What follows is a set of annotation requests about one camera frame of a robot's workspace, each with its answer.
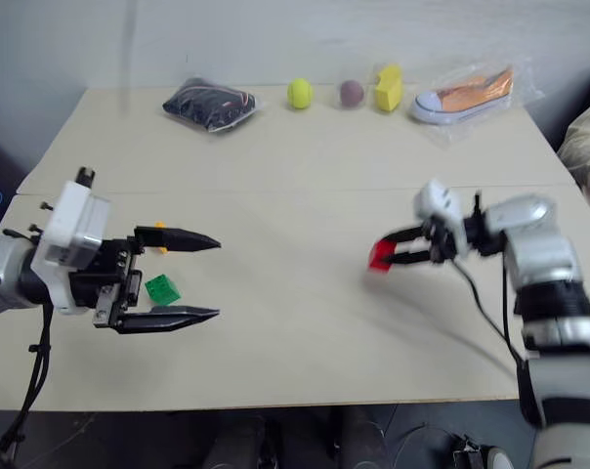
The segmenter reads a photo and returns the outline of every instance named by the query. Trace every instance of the table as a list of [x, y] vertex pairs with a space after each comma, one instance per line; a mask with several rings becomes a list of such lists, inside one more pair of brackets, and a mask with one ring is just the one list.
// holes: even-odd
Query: table
[[[485, 188], [490, 204], [525, 187]], [[470, 210], [474, 188], [459, 190]], [[573, 186], [558, 203], [590, 295], [590, 210]], [[183, 304], [219, 307], [206, 323], [120, 336], [92, 315], [56, 315], [39, 410], [156, 410], [262, 405], [492, 400], [517, 395], [514, 363], [449, 267], [366, 271], [377, 237], [413, 223], [416, 190], [113, 194], [107, 236], [165, 220], [224, 248], [150, 250], [145, 278], [166, 273]], [[43, 225], [40, 197], [18, 195], [4, 227]], [[472, 256], [486, 310], [500, 323], [498, 259]], [[145, 291], [140, 306], [148, 307]], [[36, 310], [0, 315], [0, 408], [21, 404], [40, 328]], [[519, 322], [513, 322], [517, 345]]]
[[[414, 224], [412, 198], [433, 176], [485, 204], [553, 197], [590, 294], [590, 209], [527, 113], [513, 109], [438, 147], [401, 111], [339, 111], [331, 87], [296, 112], [285, 87], [250, 88], [266, 109], [224, 135], [164, 115], [173, 89], [89, 90], [20, 187], [2, 227], [45, 226], [63, 182], [96, 169], [112, 202], [107, 236], [162, 220], [221, 250], [150, 250], [144, 279], [167, 274], [182, 304], [213, 320], [166, 334], [119, 336], [91, 314], [55, 315], [52, 366], [34, 408], [157, 410], [514, 398], [514, 363], [449, 267], [368, 273], [384, 233]], [[472, 256], [486, 310], [500, 322], [498, 259]], [[144, 291], [138, 311], [149, 302]], [[0, 315], [0, 408], [18, 408], [40, 313]], [[520, 347], [520, 324], [513, 337]]]
[[402, 111], [333, 108], [332, 87], [304, 111], [286, 106], [284, 86], [248, 89], [266, 108], [221, 135], [165, 114], [173, 88], [132, 90], [125, 111], [116, 90], [88, 90], [18, 193], [59, 193], [80, 165], [114, 193], [381, 191], [437, 175], [452, 187], [573, 184], [520, 108], [446, 148]]

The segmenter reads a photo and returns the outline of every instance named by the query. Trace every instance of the white wall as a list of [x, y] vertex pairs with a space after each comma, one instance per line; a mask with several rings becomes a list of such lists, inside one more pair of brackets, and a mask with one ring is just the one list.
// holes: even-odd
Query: white wall
[[0, 0], [0, 148], [29, 170], [85, 87], [331, 82], [388, 61], [410, 79], [514, 54], [533, 58], [552, 137], [590, 84], [590, 0]]

